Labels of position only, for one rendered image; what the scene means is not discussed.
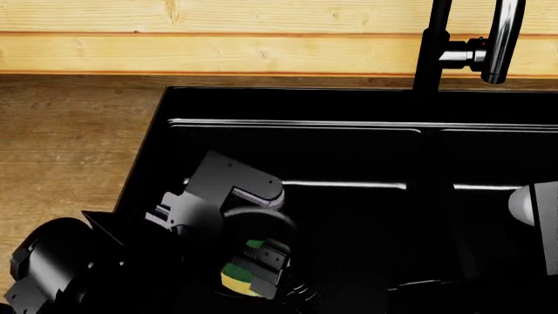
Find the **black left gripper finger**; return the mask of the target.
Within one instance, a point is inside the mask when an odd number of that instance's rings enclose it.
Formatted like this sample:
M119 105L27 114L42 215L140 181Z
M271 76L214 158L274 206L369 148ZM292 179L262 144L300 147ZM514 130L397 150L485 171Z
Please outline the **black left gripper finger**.
M290 248L275 240L247 240L235 265L250 272L280 272L289 263Z
M261 266L252 266L250 269L250 290L260 297L273 300L276 297L282 276L282 270L269 270Z

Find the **green and yellow sponge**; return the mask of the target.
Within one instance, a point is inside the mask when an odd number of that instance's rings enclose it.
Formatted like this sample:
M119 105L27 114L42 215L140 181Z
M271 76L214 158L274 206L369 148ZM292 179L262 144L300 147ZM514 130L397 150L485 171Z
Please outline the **green and yellow sponge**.
M260 297L250 290L251 273L246 269L243 269L235 265L236 253L241 250L237 249L232 253L229 261L221 269L221 283L224 287L236 292L240 295L245 295L249 297Z

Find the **black round pan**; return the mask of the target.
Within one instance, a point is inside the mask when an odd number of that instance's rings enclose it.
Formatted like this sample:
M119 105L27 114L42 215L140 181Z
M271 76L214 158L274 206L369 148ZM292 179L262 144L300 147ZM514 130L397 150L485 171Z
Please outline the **black round pan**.
M223 261L247 240L275 240L290 248L289 263L282 270L276 300L281 303L307 303L317 295L311 279L311 250L296 223L281 212L258 208L234 208L224 214L221 238Z

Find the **black kitchen sink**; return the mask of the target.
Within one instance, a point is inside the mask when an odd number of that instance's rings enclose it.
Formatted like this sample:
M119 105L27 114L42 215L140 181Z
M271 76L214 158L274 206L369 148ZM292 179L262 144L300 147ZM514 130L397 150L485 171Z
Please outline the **black kitchen sink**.
M115 214L215 151L277 177L311 250L298 314L558 314L513 191L558 181L558 92L171 87Z

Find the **black faucet spout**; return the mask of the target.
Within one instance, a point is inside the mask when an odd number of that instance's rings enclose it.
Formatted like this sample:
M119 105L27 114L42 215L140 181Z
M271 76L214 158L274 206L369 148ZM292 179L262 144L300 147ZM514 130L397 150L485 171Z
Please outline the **black faucet spout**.
M417 69L413 80L414 92L436 92L443 67L439 58L445 51L450 35L446 30L452 0L433 0L428 27L423 31Z

